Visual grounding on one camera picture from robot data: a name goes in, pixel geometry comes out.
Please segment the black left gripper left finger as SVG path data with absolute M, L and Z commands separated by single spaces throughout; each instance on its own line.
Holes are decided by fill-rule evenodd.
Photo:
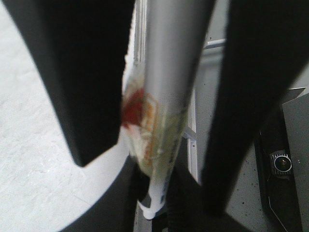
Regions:
M 74 162 L 117 143 L 132 0 L 6 0 Z

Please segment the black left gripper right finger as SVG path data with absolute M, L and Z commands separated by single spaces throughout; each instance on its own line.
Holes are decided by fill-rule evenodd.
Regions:
M 226 209 L 258 131 L 309 61 L 306 0 L 232 0 L 202 171 L 207 213 Z

